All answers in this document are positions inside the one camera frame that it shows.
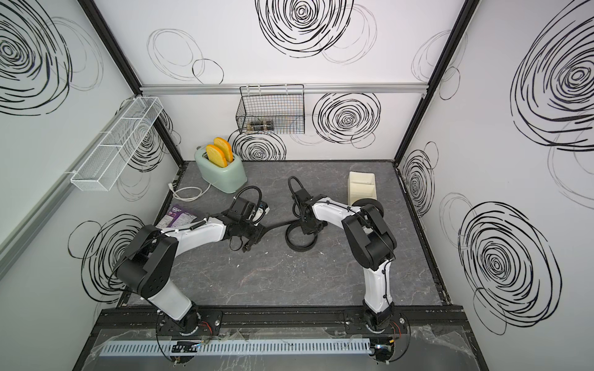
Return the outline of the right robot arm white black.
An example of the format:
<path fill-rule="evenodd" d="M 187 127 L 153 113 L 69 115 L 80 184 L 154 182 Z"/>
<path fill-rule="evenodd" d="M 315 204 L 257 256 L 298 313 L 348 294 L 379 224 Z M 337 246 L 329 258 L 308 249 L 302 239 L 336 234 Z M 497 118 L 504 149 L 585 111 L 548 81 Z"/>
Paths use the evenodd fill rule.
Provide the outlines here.
<path fill-rule="evenodd" d="M 339 203 L 306 190 L 292 195 L 292 211 L 305 235 L 314 237 L 327 225 L 343 230 L 351 253 L 364 271 L 364 321 L 371 332 L 383 332 L 394 313 L 389 274 L 397 247 L 394 234 L 384 219 L 381 204 L 363 199 L 354 206 Z"/>

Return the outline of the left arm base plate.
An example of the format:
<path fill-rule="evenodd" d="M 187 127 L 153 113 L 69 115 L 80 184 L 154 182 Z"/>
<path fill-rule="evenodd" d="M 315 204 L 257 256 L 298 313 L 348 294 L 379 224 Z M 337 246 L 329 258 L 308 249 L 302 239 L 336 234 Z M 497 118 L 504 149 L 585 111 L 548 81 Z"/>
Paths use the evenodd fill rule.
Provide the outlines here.
<path fill-rule="evenodd" d="M 181 320 L 176 321 L 165 312 L 159 313 L 156 325 L 158 336 L 205 337 L 217 335 L 223 312 L 191 309 Z"/>

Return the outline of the long black leather belt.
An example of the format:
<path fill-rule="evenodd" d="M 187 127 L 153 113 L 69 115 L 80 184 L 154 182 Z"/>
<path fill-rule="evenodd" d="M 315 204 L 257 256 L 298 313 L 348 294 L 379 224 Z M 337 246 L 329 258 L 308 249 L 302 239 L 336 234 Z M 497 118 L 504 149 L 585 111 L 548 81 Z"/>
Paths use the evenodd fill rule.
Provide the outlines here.
<path fill-rule="evenodd" d="M 287 220 L 269 225 L 263 229 L 261 236 L 282 227 L 285 228 L 286 245 L 295 252 L 304 253 L 312 250 L 318 241 L 318 234 L 303 232 L 298 220 Z"/>

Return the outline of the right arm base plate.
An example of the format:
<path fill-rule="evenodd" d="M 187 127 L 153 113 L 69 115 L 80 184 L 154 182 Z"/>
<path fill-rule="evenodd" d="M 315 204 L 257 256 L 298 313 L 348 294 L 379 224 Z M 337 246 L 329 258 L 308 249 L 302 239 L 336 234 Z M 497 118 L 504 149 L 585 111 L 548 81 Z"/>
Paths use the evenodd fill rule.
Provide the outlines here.
<path fill-rule="evenodd" d="M 365 306 L 347 309 L 344 312 L 344 327 L 348 334 L 392 334 L 410 333 L 408 320 L 399 307 L 390 307 L 379 314 Z"/>

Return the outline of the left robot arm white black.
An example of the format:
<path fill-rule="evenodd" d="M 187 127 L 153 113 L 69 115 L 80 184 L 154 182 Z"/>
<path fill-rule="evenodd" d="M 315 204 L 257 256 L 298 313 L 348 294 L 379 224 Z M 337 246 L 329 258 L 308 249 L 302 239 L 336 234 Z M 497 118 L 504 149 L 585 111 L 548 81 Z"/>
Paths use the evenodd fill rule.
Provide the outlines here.
<path fill-rule="evenodd" d="M 134 236 L 113 272 L 133 293 L 159 309 L 181 335 L 192 335 L 202 323 L 193 302 L 170 278 L 175 259 L 195 248 L 238 238 L 247 252 L 266 233 L 261 220 L 269 212 L 264 201 L 235 199 L 230 208 L 196 218 L 180 227 L 159 229 L 145 225 Z"/>

